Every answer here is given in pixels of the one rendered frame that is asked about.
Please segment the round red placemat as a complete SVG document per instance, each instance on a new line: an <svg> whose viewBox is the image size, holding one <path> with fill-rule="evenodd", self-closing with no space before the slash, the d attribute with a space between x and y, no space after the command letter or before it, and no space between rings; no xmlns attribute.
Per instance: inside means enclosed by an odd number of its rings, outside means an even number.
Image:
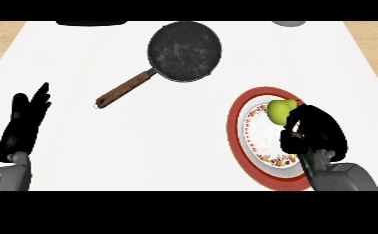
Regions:
<svg viewBox="0 0 378 234"><path fill-rule="evenodd" d="M272 176L252 163L242 149L242 143L241 143L242 136L238 133L239 131L238 117L239 117L242 107L246 105L246 102L260 96L277 96L283 99L295 99L300 105L304 104L301 99L294 94L291 94L288 91L275 87L257 87L249 89L241 94L241 96L238 97L238 99L232 104L229 114L227 114L227 124L226 124L227 141L229 141L233 157L248 176L266 188L272 190L286 190L286 191L306 190L310 187L310 184L304 174L300 174L292 178L279 178Z"/></svg>

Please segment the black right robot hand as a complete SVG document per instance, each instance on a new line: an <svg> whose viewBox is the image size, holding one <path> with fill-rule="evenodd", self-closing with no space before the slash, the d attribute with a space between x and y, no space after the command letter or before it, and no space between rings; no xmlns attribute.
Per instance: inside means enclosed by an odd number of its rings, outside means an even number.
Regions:
<svg viewBox="0 0 378 234"><path fill-rule="evenodd" d="M334 151L332 162L345 158L348 146L341 127L332 116L313 105L301 105L289 112L280 131L280 148L288 154L322 149Z"/></svg>

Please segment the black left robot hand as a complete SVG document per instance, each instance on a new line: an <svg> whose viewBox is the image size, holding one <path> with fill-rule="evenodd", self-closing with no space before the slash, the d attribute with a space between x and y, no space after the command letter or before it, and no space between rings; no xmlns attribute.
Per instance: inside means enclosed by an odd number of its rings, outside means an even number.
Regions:
<svg viewBox="0 0 378 234"><path fill-rule="evenodd" d="M0 138L0 162L10 163L16 152L32 152L38 128L52 105L49 83L38 88L32 98L18 93L12 99L10 122Z"/></svg>

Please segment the white plate with floral rim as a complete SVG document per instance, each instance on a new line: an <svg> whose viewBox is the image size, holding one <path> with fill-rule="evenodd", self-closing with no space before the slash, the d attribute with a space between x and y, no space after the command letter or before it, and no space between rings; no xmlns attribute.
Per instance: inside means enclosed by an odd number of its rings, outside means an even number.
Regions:
<svg viewBox="0 0 378 234"><path fill-rule="evenodd" d="M270 176L294 178L303 174L298 157L280 149L280 131L283 127L275 124L267 116L267 105L282 97L261 95L242 105L238 113L238 139L249 162Z"/></svg>

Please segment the yellow-green pear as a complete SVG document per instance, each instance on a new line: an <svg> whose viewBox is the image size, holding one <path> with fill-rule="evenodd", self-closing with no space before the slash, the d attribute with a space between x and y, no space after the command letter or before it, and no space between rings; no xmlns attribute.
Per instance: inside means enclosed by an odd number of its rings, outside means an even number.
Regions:
<svg viewBox="0 0 378 234"><path fill-rule="evenodd" d="M297 101L288 100L272 100L267 104L267 117L270 121L280 126L286 125L286 117L289 112L297 108Z"/></svg>

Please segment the grey round object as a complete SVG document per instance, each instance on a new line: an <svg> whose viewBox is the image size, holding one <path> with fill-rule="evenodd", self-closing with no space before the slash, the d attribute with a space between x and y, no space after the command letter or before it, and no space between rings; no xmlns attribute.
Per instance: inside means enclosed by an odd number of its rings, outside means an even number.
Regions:
<svg viewBox="0 0 378 234"><path fill-rule="evenodd" d="M298 27L306 23L306 21L272 21L272 22L282 27Z"/></svg>

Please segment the black flat appliance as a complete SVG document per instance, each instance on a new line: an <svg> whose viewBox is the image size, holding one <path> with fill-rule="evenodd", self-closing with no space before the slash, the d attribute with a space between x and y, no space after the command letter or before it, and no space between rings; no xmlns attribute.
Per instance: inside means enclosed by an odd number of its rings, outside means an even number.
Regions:
<svg viewBox="0 0 378 234"><path fill-rule="evenodd" d="M125 24L127 21L56 21L59 25L77 27L100 27Z"/></svg>

